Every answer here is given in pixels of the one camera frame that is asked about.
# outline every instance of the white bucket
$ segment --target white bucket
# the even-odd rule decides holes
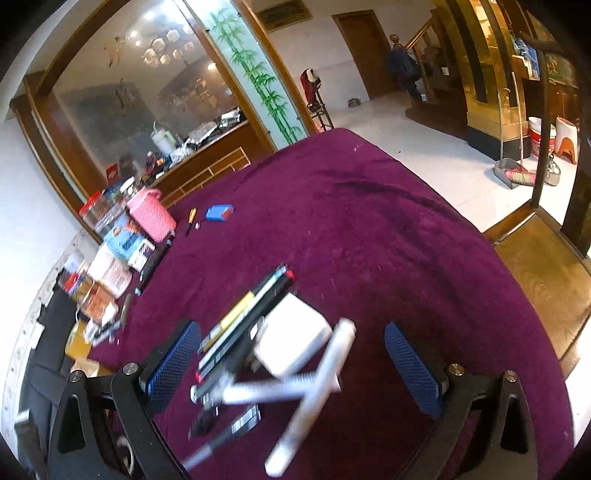
[[[537,133],[538,135],[542,134],[542,119],[536,116],[531,116],[527,119],[528,123],[530,124],[530,130],[532,132]],[[550,138],[556,138],[556,127],[554,125],[550,126]]]
[[[527,119],[530,125],[531,137],[531,154],[538,158],[540,156],[540,141],[542,134],[542,119],[536,116],[531,116]],[[550,125],[550,148],[548,153],[552,153],[556,148],[556,127]]]
[[[155,130],[151,137],[154,145],[165,155],[170,155],[177,148],[176,140],[168,130]]]

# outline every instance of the white charger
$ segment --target white charger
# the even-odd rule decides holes
[[[288,293],[265,318],[254,354],[271,375],[285,378],[297,373],[331,334],[319,312]]]

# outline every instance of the glass cabinet door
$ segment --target glass cabinet door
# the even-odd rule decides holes
[[[122,162],[141,171],[149,152],[197,142],[239,106],[173,0],[129,1],[76,54],[53,93],[102,172]]]
[[[230,0],[184,0],[197,15],[279,150],[307,136],[265,51]]]

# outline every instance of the wooden door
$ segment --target wooden door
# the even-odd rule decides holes
[[[361,74],[369,98],[397,90],[386,68],[390,44],[373,10],[333,15]]]

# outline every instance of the cardboard box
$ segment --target cardboard box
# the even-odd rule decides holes
[[[66,355],[72,360],[78,360],[79,358],[86,358],[90,353],[92,345],[86,343],[84,340],[84,329],[86,328],[86,322],[78,321],[72,327],[68,341],[66,342]]]
[[[100,363],[87,358],[79,358],[74,362],[71,372],[74,370],[82,370],[87,377],[104,377],[105,375],[112,375],[112,372],[103,367]]]

